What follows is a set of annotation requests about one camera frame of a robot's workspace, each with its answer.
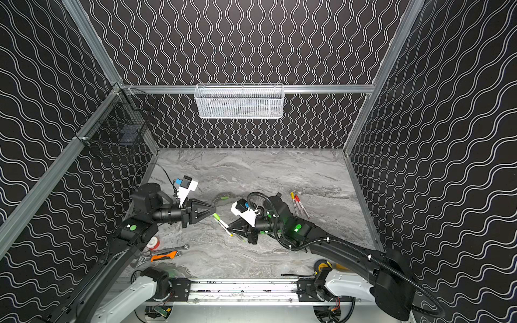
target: black wire basket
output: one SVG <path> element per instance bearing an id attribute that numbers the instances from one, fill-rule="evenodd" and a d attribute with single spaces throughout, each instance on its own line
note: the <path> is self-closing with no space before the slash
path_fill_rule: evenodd
<path id="1" fill-rule="evenodd" d="M 157 105 L 158 99 L 150 94 L 123 89 L 79 140 L 102 162 L 132 162 Z"/>

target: white mesh basket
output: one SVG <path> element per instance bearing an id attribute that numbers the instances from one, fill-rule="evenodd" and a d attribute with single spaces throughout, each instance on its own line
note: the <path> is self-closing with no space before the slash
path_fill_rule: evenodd
<path id="1" fill-rule="evenodd" d="M 197 84 L 201 118 L 278 119 L 284 114 L 283 84 Z"/>

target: marble tabletop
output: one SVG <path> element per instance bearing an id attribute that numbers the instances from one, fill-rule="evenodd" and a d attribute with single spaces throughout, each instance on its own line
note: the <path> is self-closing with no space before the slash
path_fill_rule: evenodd
<path id="1" fill-rule="evenodd" d="M 290 192 L 295 191 L 311 215 L 310 221 L 337 237 L 373 249 L 341 151 L 163 150 L 158 163 L 173 181 L 184 175 L 198 180 L 196 191 L 189 197 L 215 204 L 226 223 L 237 220 L 230 212 L 231 204 L 252 191 L 267 195 L 280 192 L 294 212 Z M 167 194 L 173 193 L 159 167 L 154 168 L 149 182 L 160 184 Z M 163 224 L 157 236 L 160 248 L 190 245 L 181 257 L 158 264 L 171 276 L 269 278 L 282 273 L 311 274 L 313 264 L 322 258 L 310 252 L 290 252 L 268 236 L 259 236 L 256 245 L 237 235 L 230 237 L 213 217 L 186 229 L 180 224 Z M 128 267 L 123 275 L 131 272 Z"/>

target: wallpaper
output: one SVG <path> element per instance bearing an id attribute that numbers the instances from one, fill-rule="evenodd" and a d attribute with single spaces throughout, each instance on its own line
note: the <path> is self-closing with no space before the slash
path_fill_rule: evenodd
<path id="1" fill-rule="evenodd" d="M 202 119 L 192 95 L 165 95 L 149 129 L 162 148 L 340 149 L 364 96 L 286 95 L 280 119 Z"/>
<path id="2" fill-rule="evenodd" d="M 516 43 L 516 1 L 428 0 L 351 154 L 418 322 L 517 321 Z"/>
<path id="3" fill-rule="evenodd" d="M 408 0 L 81 0 L 124 83 L 371 84 Z"/>
<path id="4" fill-rule="evenodd" d="M 58 0 L 0 2 L 0 225 L 111 86 Z"/>
<path id="5" fill-rule="evenodd" d="M 65 301 L 122 222 L 151 154 L 137 147 L 134 164 L 76 159 L 0 261 L 0 322 L 27 322 Z"/>

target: orange handle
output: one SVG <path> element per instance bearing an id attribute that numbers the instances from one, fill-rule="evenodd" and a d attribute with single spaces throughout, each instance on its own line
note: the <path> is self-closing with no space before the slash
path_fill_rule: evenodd
<path id="1" fill-rule="evenodd" d="M 176 252 L 177 251 L 173 251 L 171 253 L 153 256 L 151 257 L 151 261 L 155 262 L 157 260 L 174 259 L 174 257 L 176 256 Z"/>

